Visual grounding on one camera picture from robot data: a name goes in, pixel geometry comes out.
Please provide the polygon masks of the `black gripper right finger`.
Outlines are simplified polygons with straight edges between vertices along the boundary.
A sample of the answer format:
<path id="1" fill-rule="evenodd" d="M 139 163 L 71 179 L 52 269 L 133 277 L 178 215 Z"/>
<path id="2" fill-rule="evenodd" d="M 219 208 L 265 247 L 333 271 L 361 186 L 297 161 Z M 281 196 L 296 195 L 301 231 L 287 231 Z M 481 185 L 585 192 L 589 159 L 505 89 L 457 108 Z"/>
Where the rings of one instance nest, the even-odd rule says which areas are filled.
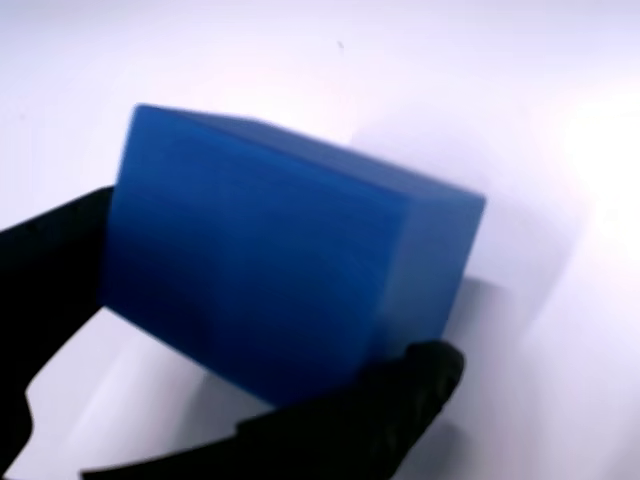
<path id="1" fill-rule="evenodd" d="M 410 345 L 353 383 L 240 423 L 233 436 L 175 455 L 85 471 L 84 479 L 390 479 L 452 397 L 464 356 Z"/>

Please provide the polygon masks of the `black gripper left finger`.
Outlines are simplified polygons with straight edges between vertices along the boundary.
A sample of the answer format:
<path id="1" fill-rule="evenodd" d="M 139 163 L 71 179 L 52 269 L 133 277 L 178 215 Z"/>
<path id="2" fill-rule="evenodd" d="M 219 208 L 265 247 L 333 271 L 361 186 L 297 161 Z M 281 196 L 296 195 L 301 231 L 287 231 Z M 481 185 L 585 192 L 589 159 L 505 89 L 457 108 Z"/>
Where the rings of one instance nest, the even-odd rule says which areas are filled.
<path id="1" fill-rule="evenodd" d="M 98 300 L 113 190 L 104 187 L 1 233 L 1 469 L 29 441 L 26 390 L 101 308 Z"/>

